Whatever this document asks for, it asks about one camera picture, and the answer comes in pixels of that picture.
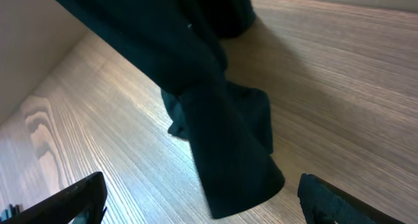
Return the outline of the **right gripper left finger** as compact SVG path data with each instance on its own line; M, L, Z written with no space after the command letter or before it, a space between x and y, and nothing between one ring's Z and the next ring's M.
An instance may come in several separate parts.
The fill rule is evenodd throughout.
M42 202L23 210L8 205L3 223L100 223L106 213L107 188L102 172L94 172Z

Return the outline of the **black t-shirt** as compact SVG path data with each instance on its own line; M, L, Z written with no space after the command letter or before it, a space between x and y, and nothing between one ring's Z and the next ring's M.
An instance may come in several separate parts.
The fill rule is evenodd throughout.
M161 88L170 133L189 142L214 219L280 191L268 96L226 79L219 42L253 25L250 0L56 1Z

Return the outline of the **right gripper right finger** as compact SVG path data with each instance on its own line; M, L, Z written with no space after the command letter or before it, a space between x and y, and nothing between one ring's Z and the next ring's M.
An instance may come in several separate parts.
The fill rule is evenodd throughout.
M313 174L302 174L297 191L307 224L403 224Z

